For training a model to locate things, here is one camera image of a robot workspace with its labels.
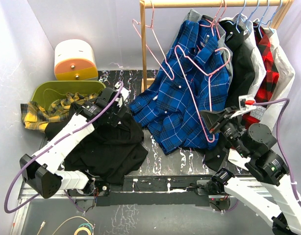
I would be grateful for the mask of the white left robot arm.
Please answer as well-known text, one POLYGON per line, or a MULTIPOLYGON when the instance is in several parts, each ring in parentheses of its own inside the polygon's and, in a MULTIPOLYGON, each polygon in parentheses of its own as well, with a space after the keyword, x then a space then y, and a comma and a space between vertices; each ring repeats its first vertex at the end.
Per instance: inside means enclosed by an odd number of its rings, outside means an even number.
POLYGON ((95 183, 79 170, 66 171, 64 160, 98 126, 117 126, 126 112, 128 98, 129 91, 118 82, 114 88, 105 88, 94 101, 84 102, 43 148, 32 156, 25 154, 20 158, 24 182, 45 199, 68 189, 92 194, 95 183))

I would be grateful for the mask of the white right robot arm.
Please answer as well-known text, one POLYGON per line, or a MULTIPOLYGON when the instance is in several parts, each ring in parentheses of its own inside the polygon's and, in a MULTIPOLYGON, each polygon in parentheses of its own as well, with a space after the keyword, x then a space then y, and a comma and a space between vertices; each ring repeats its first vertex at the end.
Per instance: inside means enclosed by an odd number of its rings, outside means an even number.
POLYGON ((237 198, 259 215, 275 235, 301 235, 301 202, 293 192, 290 168, 271 148, 277 140, 268 126, 254 123, 245 129, 237 120, 239 111, 226 108, 220 112, 201 111, 210 133, 222 133, 243 158, 249 158, 245 167, 269 192, 274 202, 253 191, 226 168, 221 168, 206 184, 217 194, 237 198))

